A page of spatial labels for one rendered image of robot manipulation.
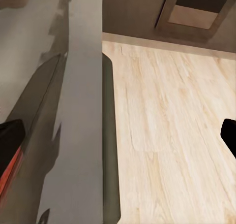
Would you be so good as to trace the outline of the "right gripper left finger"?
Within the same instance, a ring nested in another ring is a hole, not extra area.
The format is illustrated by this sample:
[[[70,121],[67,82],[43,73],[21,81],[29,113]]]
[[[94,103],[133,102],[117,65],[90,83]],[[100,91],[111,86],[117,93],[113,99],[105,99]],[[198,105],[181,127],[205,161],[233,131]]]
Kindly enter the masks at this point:
[[[0,177],[10,164],[25,136],[22,119],[0,124]]]

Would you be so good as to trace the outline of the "parer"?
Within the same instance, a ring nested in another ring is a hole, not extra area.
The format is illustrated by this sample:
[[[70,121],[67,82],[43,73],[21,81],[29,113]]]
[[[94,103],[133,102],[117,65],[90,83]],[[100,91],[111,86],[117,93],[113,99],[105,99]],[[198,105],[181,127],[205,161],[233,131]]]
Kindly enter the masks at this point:
[[[0,177],[0,201],[11,178],[15,165],[18,162],[22,147],[54,75],[59,59],[60,54],[46,61],[35,71],[5,121],[9,122],[15,119],[22,119],[26,136],[5,172],[2,174],[2,177]]]

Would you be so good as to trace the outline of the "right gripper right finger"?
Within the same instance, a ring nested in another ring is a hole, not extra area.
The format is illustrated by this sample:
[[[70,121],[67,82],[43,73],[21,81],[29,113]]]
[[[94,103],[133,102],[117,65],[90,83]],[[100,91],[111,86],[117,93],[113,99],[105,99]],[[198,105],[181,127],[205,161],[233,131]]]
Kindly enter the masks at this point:
[[[220,135],[236,158],[236,121],[226,118]]]

